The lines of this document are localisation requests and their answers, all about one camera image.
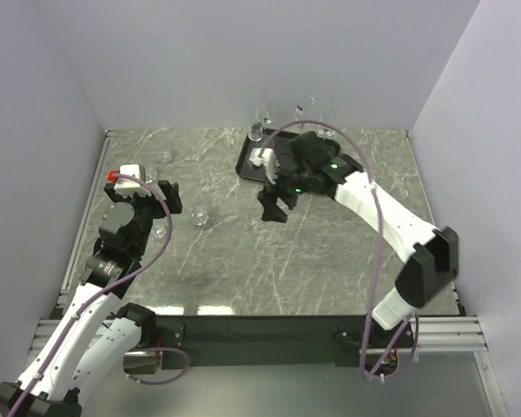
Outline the champagne flute with dark mark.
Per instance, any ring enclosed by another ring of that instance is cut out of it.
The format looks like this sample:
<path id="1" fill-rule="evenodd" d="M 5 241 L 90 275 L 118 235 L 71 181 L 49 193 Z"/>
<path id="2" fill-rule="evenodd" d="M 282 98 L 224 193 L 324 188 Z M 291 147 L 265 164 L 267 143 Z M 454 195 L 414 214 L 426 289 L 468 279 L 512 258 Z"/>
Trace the champagne flute with dark mark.
<path id="1" fill-rule="evenodd" d="M 314 99 L 310 95 L 301 95 L 295 105 L 295 120 L 301 121 L 299 128 L 305 130 L 307 121 L 312 119 Z"/>

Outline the clear flute glass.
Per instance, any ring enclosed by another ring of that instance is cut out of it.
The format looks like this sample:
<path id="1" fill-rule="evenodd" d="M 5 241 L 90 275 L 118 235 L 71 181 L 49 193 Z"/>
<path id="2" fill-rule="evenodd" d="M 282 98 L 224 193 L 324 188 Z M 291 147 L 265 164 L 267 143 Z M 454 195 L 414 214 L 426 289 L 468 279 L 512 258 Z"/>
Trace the clear flute glass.
<path id="1" fill-rule="evenodd" d="M 322 107 L 322 111 L 320 114 L 320 121 L 329 125 L 334 125 L 337 115 L 340 110 L 340 100 L 337 98 L 331 98 L 325 102 Z M 325 138 L 329 139 L 334 135 L 335 131 L 333 129 L 329 129 L 326 126 L 319 126 L 319 134 Z"/>

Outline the clear wine glass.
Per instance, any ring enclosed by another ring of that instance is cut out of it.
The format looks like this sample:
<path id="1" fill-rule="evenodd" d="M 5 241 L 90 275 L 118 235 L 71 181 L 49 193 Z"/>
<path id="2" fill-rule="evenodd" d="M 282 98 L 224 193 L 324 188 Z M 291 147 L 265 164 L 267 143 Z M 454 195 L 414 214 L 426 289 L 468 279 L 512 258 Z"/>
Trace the clear wine glass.
<path id="1" fill-rule="evenodd" d="M 256 118 L 259 124 L 260 137 L 263 138 L 274 120 L 273 88 L 266 85 L 261 88 L 257 103 Z"/>

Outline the small stemmed glass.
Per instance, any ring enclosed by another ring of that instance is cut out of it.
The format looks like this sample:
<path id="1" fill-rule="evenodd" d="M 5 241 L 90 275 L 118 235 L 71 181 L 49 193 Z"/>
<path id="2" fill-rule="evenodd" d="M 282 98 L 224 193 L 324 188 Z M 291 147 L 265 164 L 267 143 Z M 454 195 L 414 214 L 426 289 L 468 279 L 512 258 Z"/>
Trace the small stemmed glass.
<path id="1" fill-rule="evenodd" d="M 264 108 L 262 101 L 251 102 L 248 105 L 248 116 L 248 138 L 252 142 L 261 141 L 264 136 Z"/>

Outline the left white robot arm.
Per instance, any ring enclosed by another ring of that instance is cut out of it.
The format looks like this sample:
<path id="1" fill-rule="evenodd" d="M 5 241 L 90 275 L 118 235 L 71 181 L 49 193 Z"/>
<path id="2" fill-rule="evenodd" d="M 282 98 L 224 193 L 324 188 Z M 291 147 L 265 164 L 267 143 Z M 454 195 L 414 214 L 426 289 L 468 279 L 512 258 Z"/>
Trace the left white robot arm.
<path id="1" fill-rule="evenodd" d="M 0 383 L 2 416 L 79 416 L 110 369 L 131 349 L 159 350 L 156 315 L 120 303 L 141 264 L 156 219 L 182 211 L 179 186 L 153 189 L 115 174 L 104 187 L 112 204 L 73 299 L 52 335 L 14 382 Z"/>

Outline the clear glass tumbler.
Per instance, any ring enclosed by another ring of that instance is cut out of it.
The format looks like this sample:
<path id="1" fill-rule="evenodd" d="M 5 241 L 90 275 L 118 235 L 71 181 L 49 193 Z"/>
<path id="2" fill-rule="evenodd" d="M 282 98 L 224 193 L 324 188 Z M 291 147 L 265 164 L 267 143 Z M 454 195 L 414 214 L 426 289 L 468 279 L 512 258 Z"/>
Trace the clear glass tumbler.
<path id="1" fill-rule="evenodd" d="M 189 206 L 190 221 L 195 226 L 204 226 L 210 220 L 210 203 L 208 201 L 194 201 Z"/>

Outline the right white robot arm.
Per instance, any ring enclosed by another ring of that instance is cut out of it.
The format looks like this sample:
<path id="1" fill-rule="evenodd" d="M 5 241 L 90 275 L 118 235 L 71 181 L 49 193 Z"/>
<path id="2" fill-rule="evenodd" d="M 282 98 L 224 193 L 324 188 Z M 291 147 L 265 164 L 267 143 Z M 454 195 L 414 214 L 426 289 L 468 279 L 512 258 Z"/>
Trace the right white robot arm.
<path id="1" fill-rule="evenodd" d="M 403 263 L 393 288 L 376 304 L 372 320 L 365 325 L 367 341 L 384 347 L 402 320 L 458 277 L 458 234 L 417 217 L 370 180 L 359 162 L 331 150 L 314 132 L 294 137 L 288 147 L 293 160 L 289 169 L 279 163 L 274 149 L 255 148 L 249 154 L 249 163 L 263 170 L 265 177 L 258 194 L 261 219 L 285 222 L 287 214 L 277 203 L 293 209 L 301 193 L 312 192 L 327 195 L 382 234 Z"/>

